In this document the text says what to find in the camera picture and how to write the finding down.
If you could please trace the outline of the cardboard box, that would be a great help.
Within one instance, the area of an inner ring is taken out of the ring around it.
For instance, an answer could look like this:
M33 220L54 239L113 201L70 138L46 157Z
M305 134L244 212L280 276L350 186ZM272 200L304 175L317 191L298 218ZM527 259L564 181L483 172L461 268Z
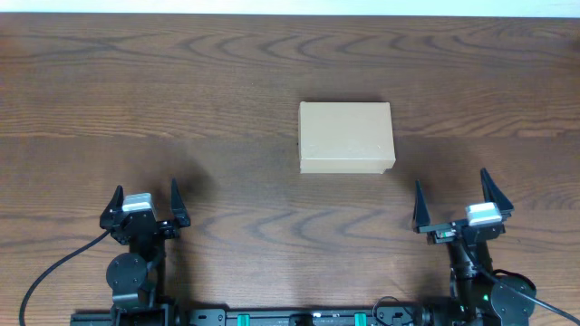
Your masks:
M307 102L298 110L302 174L382 174L396 162L388 102Z

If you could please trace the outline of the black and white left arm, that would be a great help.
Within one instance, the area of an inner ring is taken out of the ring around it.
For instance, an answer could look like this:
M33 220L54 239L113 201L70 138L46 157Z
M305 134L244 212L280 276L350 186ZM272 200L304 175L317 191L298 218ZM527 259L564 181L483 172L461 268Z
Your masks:
M100 228L129 251L112 259L106 281L112 290L113 325L181 325L176 301L165 294L165 242L189 227L189 212L175 179L170 187L172 218L159 220L150 193L125 196L118 186L100 216Z

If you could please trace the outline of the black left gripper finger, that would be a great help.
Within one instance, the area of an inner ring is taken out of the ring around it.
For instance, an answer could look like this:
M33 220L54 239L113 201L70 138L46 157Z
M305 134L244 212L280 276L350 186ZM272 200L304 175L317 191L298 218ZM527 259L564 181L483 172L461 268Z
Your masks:
M179 192L177 179L171 180L170 209L178 226L190 226L189 212Z
M101 226L113 226L115 218L122 213L123 187L118 185L109 204L101 213Z

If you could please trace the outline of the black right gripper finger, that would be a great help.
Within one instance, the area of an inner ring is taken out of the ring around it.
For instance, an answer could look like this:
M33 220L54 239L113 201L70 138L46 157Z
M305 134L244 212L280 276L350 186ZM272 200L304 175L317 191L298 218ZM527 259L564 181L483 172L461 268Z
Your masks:
M419 180L415 181L415 204L412 216L412 227L415 233L423 233L430 226L430 212Z
M485 201L495 203L503 219L511 217L514 211L512 202L500 190L485 168L480 170L480 181Z

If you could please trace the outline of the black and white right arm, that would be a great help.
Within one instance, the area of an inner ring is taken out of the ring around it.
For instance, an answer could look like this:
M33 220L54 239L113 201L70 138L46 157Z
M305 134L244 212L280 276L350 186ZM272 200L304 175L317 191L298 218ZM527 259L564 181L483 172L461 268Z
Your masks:
M495 269L488 242L506 232L514 210L486 169L480 170L484 201L466 207L466 217L434 225L420 181L415 182L412 228L449 254L449 297L425 304L417 325L528 325L537 288L520 273Z

